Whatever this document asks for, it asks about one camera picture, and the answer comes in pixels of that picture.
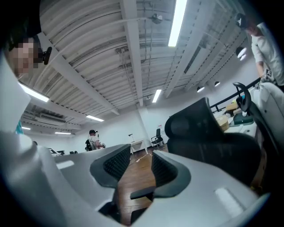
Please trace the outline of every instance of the floor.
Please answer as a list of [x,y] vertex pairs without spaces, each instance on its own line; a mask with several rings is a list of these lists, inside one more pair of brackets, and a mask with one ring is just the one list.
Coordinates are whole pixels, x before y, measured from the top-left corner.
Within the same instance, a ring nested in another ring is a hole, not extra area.
[[[153,149],[149,148],[148,153],[152,154]],[[149,207],[151,201],[144,197],[136,200],[130,199],[134,191],[155,186],[155,178],[151,171],[152,156],[147,155],[145,150],[135,152],[131,155],[131,161],[124,175],[118,183],[119,210],[121,213],[121,224],[130,225],[131,213],[135,210]]]

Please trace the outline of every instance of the desk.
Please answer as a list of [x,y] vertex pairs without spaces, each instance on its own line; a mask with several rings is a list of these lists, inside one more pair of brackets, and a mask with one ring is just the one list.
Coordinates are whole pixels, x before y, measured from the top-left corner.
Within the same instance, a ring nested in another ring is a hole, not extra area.
[[[134,147],[136,146],[136,145],[138,145],[138,144],[141,144],[140,146],[139,146],[139,149],[134,149]],[[146,147],[146,144],[145,144],[145,141],[144,140],[138,140],[138,141],[134,141],[134,142],[132,142],[131,144],[131,150],[130,150],[130,152],[133,154],[133,152],[135,152],[135,151],[138,151],[138,150],[142,150],[142,149],[145,149],[146,150],[146,154],[148,154],[148,150],[147,150],[147,147]]]
[[257,125],[255,122],[253,122],[250,125],[239,125],[239,126],[234,126],[234,127],[229,127],[226,131],[224,131],[225,133],[244,133],[247,134],[253,138],[256,137],[256,129],[257,129]]

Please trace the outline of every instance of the green object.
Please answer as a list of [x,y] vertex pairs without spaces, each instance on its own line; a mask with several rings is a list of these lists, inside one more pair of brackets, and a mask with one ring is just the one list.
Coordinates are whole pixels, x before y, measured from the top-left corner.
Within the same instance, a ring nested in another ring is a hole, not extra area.
[[239,125],[250,125],[253,123],[252,116],[243,116],[242,113],[237,113],[234,116],[233,121],[229,124],[230,127],[232,126],[239,126]]

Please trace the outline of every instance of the white shirt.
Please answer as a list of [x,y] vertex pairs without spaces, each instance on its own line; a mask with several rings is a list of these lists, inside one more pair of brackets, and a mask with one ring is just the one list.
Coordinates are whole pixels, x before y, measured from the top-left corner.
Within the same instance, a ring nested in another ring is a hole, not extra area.
[[253,36],[252,35],[252,52],[256,62],[266,63],[272,71],[273,77],[275,78],[279,86],[284,85],[284,67],[278,54],[278,50],[270,31],[266,27],[265,23],[260,23],[257,26],[264,36]]
[[98,150],[98,147],[96,145],[96,141],[99,141],[99,138],[97,136],[90,136],[89,142],[92,147],[92,150]]

